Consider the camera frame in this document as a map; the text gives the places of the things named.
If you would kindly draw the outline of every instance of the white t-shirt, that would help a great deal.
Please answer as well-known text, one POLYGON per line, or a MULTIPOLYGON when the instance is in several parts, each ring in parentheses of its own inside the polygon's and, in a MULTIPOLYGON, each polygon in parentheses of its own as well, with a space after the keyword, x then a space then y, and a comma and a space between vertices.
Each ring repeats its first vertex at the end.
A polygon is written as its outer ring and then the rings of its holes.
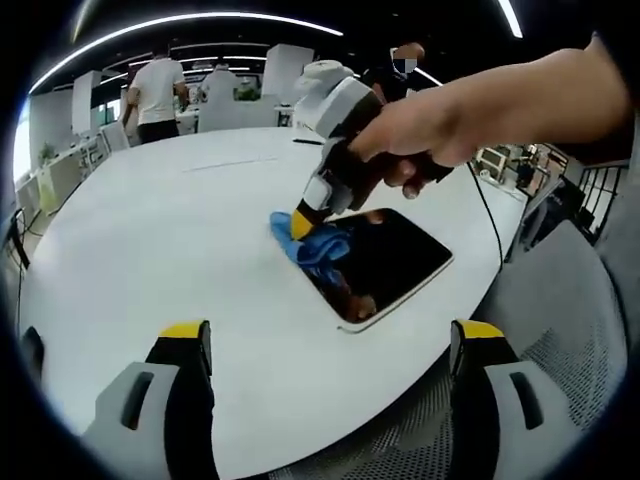
POLYGON ((207 94, 207 102, 211 98, 226 97, 233 100, 233 90, 240 86, 240 80, 229 70, 216 70, 207 75, 200 88, 207 94))
POLYGON ((170 58, 159 58, 142 67, 131 83, 140 90, 138 124, 174 120, 173 86, 184 83, 182 65, 170 58))

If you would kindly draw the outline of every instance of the tablet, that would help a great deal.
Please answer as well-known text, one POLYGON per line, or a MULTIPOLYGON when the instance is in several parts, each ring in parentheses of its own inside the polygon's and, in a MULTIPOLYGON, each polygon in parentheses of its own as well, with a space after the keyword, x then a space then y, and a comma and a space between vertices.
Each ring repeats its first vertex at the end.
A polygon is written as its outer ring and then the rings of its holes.
POLYGON ((366 330, 453 261, 447 247, 395 210, 373 210, 331 224, 346 232, 348 253, 302 271, 346 332, 366 330))

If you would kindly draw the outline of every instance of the person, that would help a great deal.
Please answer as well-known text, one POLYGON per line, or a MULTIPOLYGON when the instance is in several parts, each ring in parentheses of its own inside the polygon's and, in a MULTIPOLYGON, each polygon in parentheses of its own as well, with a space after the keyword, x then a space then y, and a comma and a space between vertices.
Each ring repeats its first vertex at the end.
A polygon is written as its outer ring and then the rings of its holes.
MULTIPOLYGON (((623 33, 629 30, 616 22, 604 27, 584 50, 560 50, 389 103, 349 148, 365 162, 381 152, 428 151, 435 163, 455 167, 486 146, 596 141, 631 118, 640 93, 640 70, 623 33)), ((427 183, 417 172, 400 160, 384 181, 413 199, 427 183)))
POLYGON ((234 92, 240 86, 238 77, 229 70, 229 65, 219 63, 200 85, 200 98, 208 102, 211 98, 234 99, 234 92))
POLYGON ((383 104, 396 102, 407 96, 407 77, 424 60, 424 48, 417 42, 401 45, 392 51, 383 51, 370 61, 362 83, 371 87, 383 104))
POLYGON ((153 60, 136 74, 127 93, 128 103, 138 107, 138 135, 142 143, 178 136, 173 95, 183 109, 189 105, 189 90, 182 65, 169 58, 164 44, 153 49, 153 60))

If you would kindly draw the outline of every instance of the tablet screen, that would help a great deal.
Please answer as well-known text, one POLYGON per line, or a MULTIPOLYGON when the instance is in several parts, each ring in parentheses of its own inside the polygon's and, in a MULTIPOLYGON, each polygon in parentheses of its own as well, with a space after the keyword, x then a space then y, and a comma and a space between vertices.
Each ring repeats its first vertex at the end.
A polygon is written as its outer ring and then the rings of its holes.
POLYGON ((344 232, 348 252, 303 268, 346 322, 361 324, 415 293, 452 259, 444 245, 391 209, 331 222, 344 232))

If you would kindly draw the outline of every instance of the office desk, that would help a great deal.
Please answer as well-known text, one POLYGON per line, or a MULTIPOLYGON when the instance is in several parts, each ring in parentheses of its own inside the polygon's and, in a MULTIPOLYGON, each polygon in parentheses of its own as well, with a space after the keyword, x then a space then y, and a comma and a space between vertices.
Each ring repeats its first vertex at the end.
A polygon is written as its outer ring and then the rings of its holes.
MULTIPOLYGON (((22 328, 47 349, 43 387, 77 433, 97 395, 144 360, 176 322, 211 321, 213 448, 222 478, 269 471, 339 440, 397 399, 449 344, 498 271, 473 179, 459 168, 392 207, 454 253, 453 263, 359 335, 273 239, 269 214, 300 200, 321 147, 287 128, 190 135, 116 152, 69 199, 23 285, 22 328)), ((482 185, 504 250, 525 204, 482 185)))

